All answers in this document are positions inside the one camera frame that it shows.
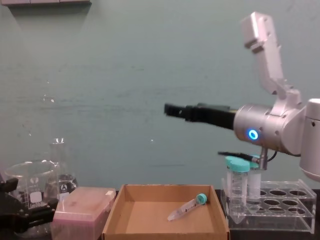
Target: cable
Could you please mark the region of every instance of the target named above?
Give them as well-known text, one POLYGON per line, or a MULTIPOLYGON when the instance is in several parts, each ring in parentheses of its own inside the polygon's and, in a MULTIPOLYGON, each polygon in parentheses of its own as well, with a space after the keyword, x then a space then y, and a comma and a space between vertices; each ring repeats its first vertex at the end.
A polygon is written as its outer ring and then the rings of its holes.
POLYGON ((268 162, 270 162, 271 160, 273 160, 276 156, 277 156, 278 151, 275 151, 274 154, 272 155, 272 157, 270 157, 268 159, 268 162))
POLYGON ((253 159, 253 156, 250 156, 248 154, 241 153, 241 152, 219 151, 218 155, 237 157, 237 158, 244 159, 244 160, 246 160, 248 162, 252 162, 252 159, 253 159))

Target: test tube rack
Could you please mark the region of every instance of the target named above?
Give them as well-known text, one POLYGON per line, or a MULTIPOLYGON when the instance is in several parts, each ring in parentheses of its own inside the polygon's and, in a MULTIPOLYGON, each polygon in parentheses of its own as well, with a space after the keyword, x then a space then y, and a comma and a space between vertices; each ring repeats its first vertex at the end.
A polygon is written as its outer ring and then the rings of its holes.
POLYGON ((231 230, 315 232, 317 195, 302 180, 262 181, 256 212, 231 212, 225 180, 222 179, 221 203, 231 230), (236 224, 231 216, 245 216, 236 224))

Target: blue led light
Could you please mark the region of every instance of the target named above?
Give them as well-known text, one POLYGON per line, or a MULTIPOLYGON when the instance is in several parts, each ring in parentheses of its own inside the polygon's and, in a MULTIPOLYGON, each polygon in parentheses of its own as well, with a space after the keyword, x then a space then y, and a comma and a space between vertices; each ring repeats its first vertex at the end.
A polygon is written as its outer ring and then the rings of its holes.
POLYGON ((249 130, 249 132, 248 132, 248 136, 249 136, 249 138, 250 138, 251 140, 257 140, 258 137, 259 137, 259 134, 258 134, 258 132, 257 132, 256 130, 251 129, 251 130, 249 130))

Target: glass beaker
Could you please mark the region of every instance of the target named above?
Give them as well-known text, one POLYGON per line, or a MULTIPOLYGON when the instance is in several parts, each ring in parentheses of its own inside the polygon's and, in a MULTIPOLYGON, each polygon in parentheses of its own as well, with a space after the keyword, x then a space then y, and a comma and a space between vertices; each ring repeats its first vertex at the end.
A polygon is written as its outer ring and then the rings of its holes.
MULTIPOLYGON (((19 163, 5 171, 8 179, 17 178, 18 185, 10 194, 28 209, 45 206, 49 200, 58 198, 58 173, 56 164, 48 160, 33 160, 19 163)), ((22 238, 37 238, 50 233, 50 224, 45 223, 16 233, 22 238)))
POLYGON ((70 172, 68 168, 66 143, 64 138, 55 138, 50 144, 50 160, 57 164, 59 177, 59 200, 62 201, 78 187, 75 175, 70 172))

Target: cardboard box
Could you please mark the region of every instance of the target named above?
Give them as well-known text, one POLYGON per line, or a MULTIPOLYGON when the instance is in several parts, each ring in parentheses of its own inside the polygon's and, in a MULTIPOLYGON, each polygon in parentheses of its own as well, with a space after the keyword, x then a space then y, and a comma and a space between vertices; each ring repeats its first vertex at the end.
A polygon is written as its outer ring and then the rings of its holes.
POLYGON ((229 229, 210 185, 123 185, 103 230, 105 240, 228 240, 229 229), (207 203, 180 219, 169 214, 194 199, 207 203))

